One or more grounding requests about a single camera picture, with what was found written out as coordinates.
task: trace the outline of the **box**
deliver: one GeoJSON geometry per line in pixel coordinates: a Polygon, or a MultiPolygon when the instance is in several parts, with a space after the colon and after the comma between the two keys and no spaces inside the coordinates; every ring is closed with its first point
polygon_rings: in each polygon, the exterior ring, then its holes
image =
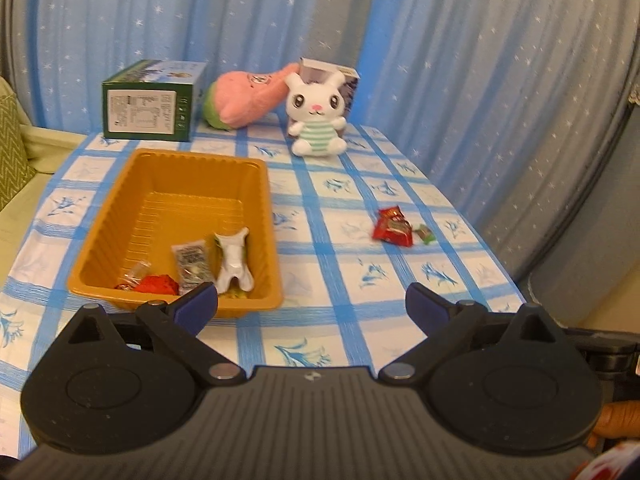
{"type": "MultiPolygon", "coordinates": [[[[309,83],[324,83],[330,74],[339,70],[344,74],[345,82],[340,87],[340,95],[344,98],[344,113],[342,116],[347,119],[353,104],[353,97],[358,87],[360,76],[354,68],[348,66],[336,65],[316,59],[300,58],[300,77],[302,81],[309,83]]],[[[289,118],[288,126],[291,126],[294,120],[289,118]]],[[[342,136],[344,130],[338,131],[338,135],[342,136]]]]}
{"type": "Polygon", "coordinates": [[[102,83],[107,139],[190,140],[207,64],[144,59],[102,83]]]}
{"type": "Polygon", "coordinates": [[[116,290],[140,260],[152,274],[178,281],[172,245],[205,239],[214,277],[222,250],[214,233],[236,234],[248,227],[246,260],[255,280],[245,298],[225,293],[217,317],[269,310],[282,302],[282,282],[273,231],[267,165],[255,158],[169,150],[136,150],[98,212],[69,275],[72,292],[123,308],[178,296],[116,290]]]}

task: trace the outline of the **green pillow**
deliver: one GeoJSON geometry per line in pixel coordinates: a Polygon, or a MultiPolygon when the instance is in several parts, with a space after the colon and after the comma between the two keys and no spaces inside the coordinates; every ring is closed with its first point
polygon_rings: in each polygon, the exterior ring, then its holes
{"type": "Polygon", "coordinates": [[[35,174],[20,136],[15,94],[0,97],[0,210],[35,174]]]}

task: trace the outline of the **tablecloth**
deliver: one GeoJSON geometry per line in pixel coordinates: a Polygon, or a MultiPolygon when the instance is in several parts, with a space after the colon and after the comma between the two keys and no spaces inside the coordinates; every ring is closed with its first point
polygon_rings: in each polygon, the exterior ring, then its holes
{"type": "MultiPolygon", "coordinates": [[[[369,365],[379,370],[424,335],[404,291],[421,282],[450,300],[516,310],[522,297],[473,228],[377,129],[349,125],[338,157],[292,156],[277,119],[238,131],[201,124],[191,142],[87,137],[50,181],[0,293],[0,453],[34,446],[19,392],[40,357],[87,301],[66,289],[83,239],[137,148],[219,153],[268,163],[285,300],[240,319],[214,319],[200,339],[247,371],[256,364],[369,365]],[[400,205],[436,242],[412,248],[371,239],[379,208],[400,205]]],[[[202,174],[199,178],[208,178],[202,174]]]]}

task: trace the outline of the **black device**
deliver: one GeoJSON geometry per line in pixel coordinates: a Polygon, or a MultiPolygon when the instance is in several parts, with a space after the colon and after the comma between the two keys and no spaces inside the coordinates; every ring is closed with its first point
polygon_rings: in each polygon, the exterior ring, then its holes
{"type": "Polygon", "coordinates": [[[637,336],[562,330],[533,304],[490,313],[418,283],[406,309],[428,338],[377,378],[247,378],[194,337],[213,295],[80,308],[25,382],[38,448],[5,478],[565,480],[594,457],[583,443],[603,395],[640,398],[637,336]]]}

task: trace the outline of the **finger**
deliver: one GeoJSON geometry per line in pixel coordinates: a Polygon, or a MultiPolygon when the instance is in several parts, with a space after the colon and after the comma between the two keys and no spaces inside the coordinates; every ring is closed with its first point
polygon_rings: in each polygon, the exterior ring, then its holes
{"type": "Polygon", "coordinates": [[[587,447],[589,449],[595,449],[597,445],[598,445],[598,436],[591,433],[589,435],[589,439],[587,440],[587,447]]]}
{"type": "Polygon", "coordinates": [[[625,400],[605,404],[593,430],[606,438],[640,436],[640,401],[625,400]]]}

